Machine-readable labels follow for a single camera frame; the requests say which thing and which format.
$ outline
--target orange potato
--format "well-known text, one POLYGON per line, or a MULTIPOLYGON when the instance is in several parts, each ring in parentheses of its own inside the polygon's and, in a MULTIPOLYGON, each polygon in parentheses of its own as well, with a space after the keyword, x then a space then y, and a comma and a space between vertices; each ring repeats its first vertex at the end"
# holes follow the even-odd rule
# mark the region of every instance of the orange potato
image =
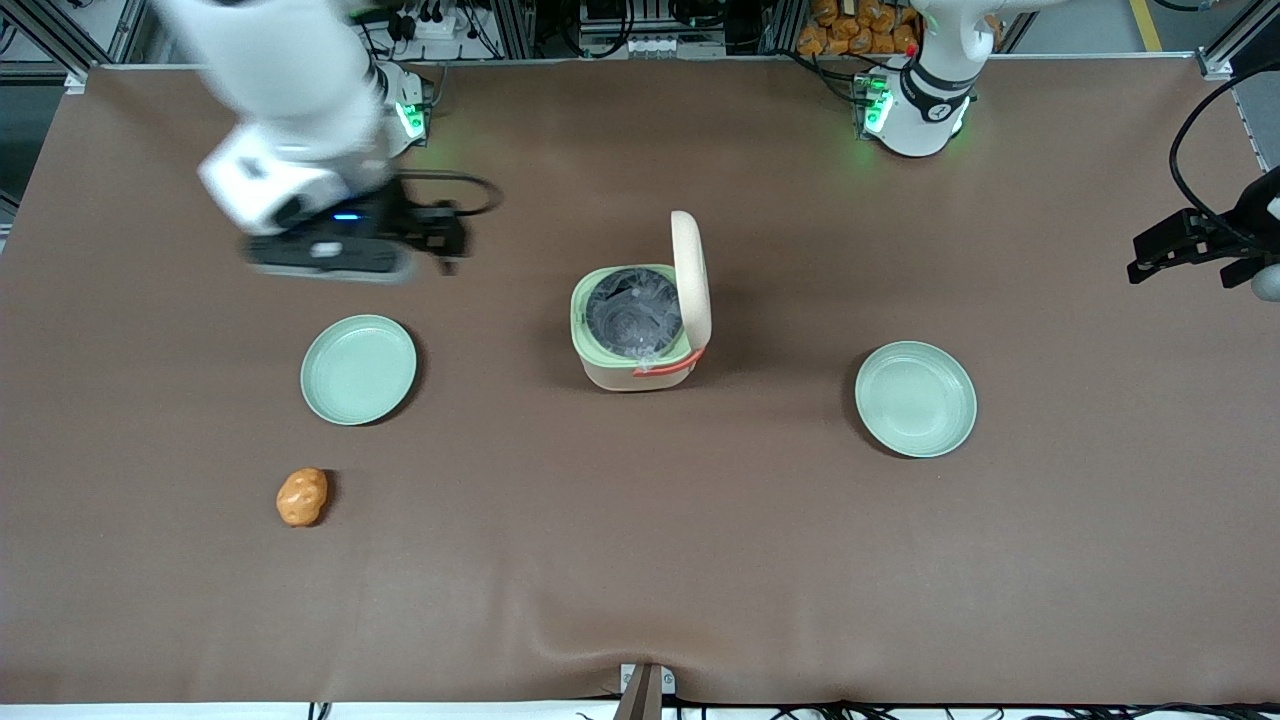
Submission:
POLYGON ((289 527, 303 528, 320 519, 329 500, 329 477, 319 468, 294 470, 275 493, 275 510, 289 527))

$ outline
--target cable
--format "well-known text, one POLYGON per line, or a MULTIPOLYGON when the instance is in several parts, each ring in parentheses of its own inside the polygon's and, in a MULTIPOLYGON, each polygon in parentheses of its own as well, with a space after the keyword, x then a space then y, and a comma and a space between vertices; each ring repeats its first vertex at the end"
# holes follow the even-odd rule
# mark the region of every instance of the cable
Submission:
POLYGON ((1240 85, 1242 82, 1249 79, 1253 76, 1270 73, 1275 70, 1280 70, 1280 60, 1262 65, 1261 68, 1256 68, 1242 76, 1236 76, 1224 82, 1219 87, 1213 88, 1213 92, 1210 92, 1203 100, 1199 101, 1199 105, 1196 105, 1196 109, 1192 110, 1192 114, 1187 115, 1187 119, 1183 122, 1183 127, 1178 128, 1178 135, 1174 136, 1172 145, 1169 146, 1169 173, 1174 177, 1174 184, 1178 186, 1178 190, 1183 193, 1183 197, 1185 197, 1187 201, 1192 204, 1192 206, 1199 210, 1202 215, 1208 218, 1210 222, 1212 222, 1220 229, 1234 234, 1236 240, 1240 241, 1242 245, 1263 252, 1267 252, 1268 250, 1260 247, 1256 240, 1253 240, 1252 237, 1247 237, 1244 233, 1233 228, 1221 215, 1219 215, 1213 210, 1210 210, 1208 205, 1206 205, 1204 201, 1199 199, 1199 196, 1192 192, 1190 186, 1188 186, 1187 181, 1183 178, 1183 170, 1178 167, 1178 150, 1183 146, 1183 140, 1187 138, 1187 132, 1192 129, 1192 124, 1196 123, 1196 119, 1201 117, 1201 113, 1204 111, 1204 108, 1208 108, 1210 104, 1213 102, 1213 100, 1217 100, 1221 95, 1230 92, 1233 87, 1240 85))
MULTIPOLYGON (((818 64, 818 56, 817 55, 813 56, 813 64, 814 65, 818 64)), ((840 97, 845 102, 851 102, 854 105, 860 105, 861 104, 861 101, 858 100, 856 97, 854 97, 852 95, 846 95, 842 90, 840 90, 838 87, 836 87, 835 85, 832 85, 832 81, 831 81, 831 78, 827 77, 827 73, 819 72, 818 77, 822 78, 822 85, 826 85, 827 90, 829 90, 831 94, 835 95, 836 97, 840 97)))
MULTIPOLYGON (((796 53, 795 50, 782 50, 782 49, 769 50, 768 53, 765 53, 765 55, 783 55, 783 56, 791 58, 792 60, 795 60, 796 63, 799 63, 801 68, 804 68, 804 69, 806 69, 806 70, 809 70, 812 73, 826 74, 827 77, 829 77, 832 79, 854 79, 854 76, 847 74, 847 73, 837 73, 835 70, 822 69, 818 65, 817 55, 814 55, 815 59, 810 60, 809 58, 805 58, 804 55, 796 53)), ((882 63, 879 60, 876 60, 874 58, 868 58, 867 55, 859 55, 856 53, 850 53, 847 55, 841 55, 841 56, 842 58, 856 58, 856 59, 859 59, 859 60, 861 60, 864 63, 870 63, 872 65, 874 65, 877 68, 883 68, 883 69, 893 72, 893 73, 900 73, 900 72, 902 72, 902 70, 905 70, 905 69, 908 69, 908 68, 911 67, 911 60, 908 60, 908 63, 905 65, 902 65, 901 68, 895 68, 893 65, 890 65, 887 63, 882 63)))
POLYGON ((444 97, 444 81, 449 79, 449 60, 444 61, 444 69, 440 70, 440 82, 435 83, 435 90, 431 92, 431 101, 426 105, 434 109, 440 104, 440 97, 444 97))
POLYGON ((13 45, 13 41, 17 40, 17 38, 18 38, 18 27, 17 26, 10 27, 8 22, 0 24, 0 42, 4 44, 4 46, 0 47, 0 55, 4 55, 5 53, 8 53, 9 51, 9 46, 13 45), (9 33, 9 40, 5 40, 4 38, 4 33, 5 33, 5 31, 9 31, 9 29, 12 29, 13 32, 9 33))
POLYGON ((484 215, 492 210, 495 210, 502 205, 502 190, 490 181, 480 177, 472 176, 470 173, 460 173, 457 170, 399 170, 397 173, 401 179, 415 179, 415 181, 442 181, 442 182, 466 182, 484 188, 488 197, 485 204, 474 210, 457 210, 453 213, 458 218, 471 218, 475 215, 484 215))
POLYGON ((1206 1, 1203 5, 1178 5, 1175 3, 1170 3, 1169 0, 1151 0, 1151 1, 1160 5, 1161 8, 1165 8, 1166 10, 1172 10, 1175 13, 1202 13, 1204 10, 1208 10, 1210 6, 1212 5, 1212 1, 1206 1))
POLYGON ((719 27, 719 26, 724 24, 724 15, 727 14, 726 13, 726 8, 728 8, 727 3, 719 4, 719 10, 717 10, 717 13, 714 15, 712 15, 712 17, 709 17, 707 19, 700 19, 700 18, 696 18, 696 17, 689 14, 689 13, 682 12, 680 9, 680 5, 682 4, 682 1, 684 0, 667 0, 667 12, 680 24, 686 26, 686 27, 691 27, 694 29, 703 29, 703 28, 709 28, 709 27, 719 27))
POLYGON ((462 0, 458 3, 458 8, 462 9, 462 14, 466 15, 467 22, 471 23, 471 27, 476 31, 476 35, 479 35, 480 44, 484 45, 484 49, 493 55, 494 60, 500 60, 502 53, 498 53, 498 45, 489 37, 489 31, 484 28, 484 24, 480 23, 475 5, 472 5, 472 0, 462 0))
POLYGON ((376 45, 374 44, 374 38, 369 35, 369 26, 365 24, 365 20, 360 20, 360 29, 365 31, 365 41, 369 42, 369 53, 374 58, 376 58, 378 54, 381 53, 389 60, 392 58, 392 55, 396 54, 392 49, 388 49, 381 42, 379 42, 376 45))
POLYGON ((573 38, 570 37, 568 33, 570 23, 564 22, 564 14, 566 14, 564 9, 568 8, 570 5, 577 5, 577 3, 579 0, 564 0, 564 3, 561 4, 561 27, 559 27, 561 40, 564 41, 564 45, 568 46, 570 51, 572 51, 575 55, 577 55, 579 58, 588 58, 596 60, 604 59, 621 50, 622 46, 627 44, 627 40, 631 38, 631 31, 635 29, 636 26, 636 12, 635 8, 631 6, 632 0, 621 0, 622 22, 618 24, 618 37, 613 41, 613 45, 599 55, 593 55, 590 50, 582 50, 582 47, 577 42, 575 42, 573 38))

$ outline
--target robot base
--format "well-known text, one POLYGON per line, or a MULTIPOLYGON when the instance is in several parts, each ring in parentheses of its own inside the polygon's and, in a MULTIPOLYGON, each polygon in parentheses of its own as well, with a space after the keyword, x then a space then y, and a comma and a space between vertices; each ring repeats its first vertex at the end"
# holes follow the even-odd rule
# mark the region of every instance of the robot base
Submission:
POLYGON ((928 122, 904 99, 901 73, 876 68, 864 85, 868 105, 854 108, 858 128, 864 137, 879 140, 884 147, 908 158, 927 158, 946 147, 964 123, 969 109, 965 99, 954 113, 947 105, 943 122, 928 122))

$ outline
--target plate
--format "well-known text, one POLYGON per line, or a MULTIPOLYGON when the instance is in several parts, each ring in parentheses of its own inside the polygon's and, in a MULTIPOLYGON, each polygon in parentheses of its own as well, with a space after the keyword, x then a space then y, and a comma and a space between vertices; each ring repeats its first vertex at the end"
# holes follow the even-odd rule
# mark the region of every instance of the plate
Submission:
POLYGON ((302 359, 302 397, 338 425, 390 413, 413 384, 417 348, 396 320, 353 315, 320 333, 302 359))
POLYGON ((978 419, 969 373, 924 342, 892 342, 872 352, 858 370, 854 400, 876 439, 910 457, 951 452, 978 419))

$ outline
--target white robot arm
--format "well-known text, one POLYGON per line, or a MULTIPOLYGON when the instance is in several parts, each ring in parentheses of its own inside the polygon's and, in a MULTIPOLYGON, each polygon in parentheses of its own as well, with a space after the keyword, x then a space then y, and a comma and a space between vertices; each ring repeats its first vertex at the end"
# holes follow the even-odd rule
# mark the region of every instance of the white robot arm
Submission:
POLYGON ((156 0, 239 124, 200 165, 246 233, 276 234, 392 178, 378 68, 337 0, 156 0))
POLYGON ((890 150, 910 158, 933 155, 960 131, 969 91, 987 63, 996 35, 987 15, 1029 12, 1065 0, 911 0, 924 18, 915 58, 877 69, 887 92, 864 110, 867 132, 890 150))

